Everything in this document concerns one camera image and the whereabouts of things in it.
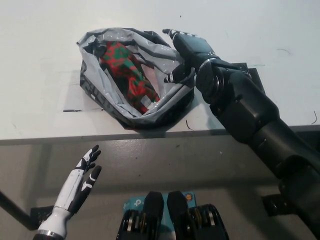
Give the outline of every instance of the white table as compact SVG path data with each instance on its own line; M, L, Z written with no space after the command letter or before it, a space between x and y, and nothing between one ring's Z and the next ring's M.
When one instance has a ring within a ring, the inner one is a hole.
M0 9L0 144L120 140L225 133L199 92L167 131L125 130L79 86L76 45L87 31L173 28L205 38L224 60L257 68L291 127L318 130L317 0L4 0ZM168 43L171 40L161 35ZM82 112L63 112L71 105Z

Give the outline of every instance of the gray floor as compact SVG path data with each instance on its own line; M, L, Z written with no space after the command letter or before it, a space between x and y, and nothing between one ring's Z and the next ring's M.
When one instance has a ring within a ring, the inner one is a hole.
M270 218L261 196L277 180L230 136L120 140L0 147L0 189L24 210L53 205L70 170L95 144L100 177L68 224L69 240L114 240L123 203L148 191L195 191L198 205L214 204L231 240L313 240L294 216ZM29 240L29 232L0 209L0 240Z

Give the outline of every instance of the red and green fabric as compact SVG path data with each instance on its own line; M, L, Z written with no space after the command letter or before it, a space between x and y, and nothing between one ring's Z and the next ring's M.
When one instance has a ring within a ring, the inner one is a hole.
M148 111L147 106L142 103L143 97L147 96L153 103L160 100L154 87L146 78L141 63L120 42L108 42L100 62L101 67L103 65L107 68L128 103L141 114Z

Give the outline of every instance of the robotic arm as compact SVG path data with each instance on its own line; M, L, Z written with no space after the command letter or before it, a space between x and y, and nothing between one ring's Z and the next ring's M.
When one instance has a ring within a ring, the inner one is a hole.
M52 214L38 228L33 240L64 240L67 236L67 221L78 212L95 184L101 166L93 163L101 151L96 145L90 149L70 172L54 204ZM84 174L93 169L82 184Z
M251 77L221 60L205 39L172 29L163 33L186 67L195 68L195 85L212 113L280 179L281 196L320 238L320 154L280 119L278 107Z

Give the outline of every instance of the gray bag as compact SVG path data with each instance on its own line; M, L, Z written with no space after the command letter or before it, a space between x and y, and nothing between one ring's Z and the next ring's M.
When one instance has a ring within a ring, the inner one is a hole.
M150 82L160 100L149 102L144 114L128 103L110 72L101 68L99 51L105 49L108 42L123 44L139 62L152 65L155 78ZM77 44L83 59L80 86L124 127L148 129L170 124L179 118L194 98L195 70L188 69L183 79L175 81L173 72L181 72L181 66L186 69L184 60L153 31L133 28L98 29L87 32Z

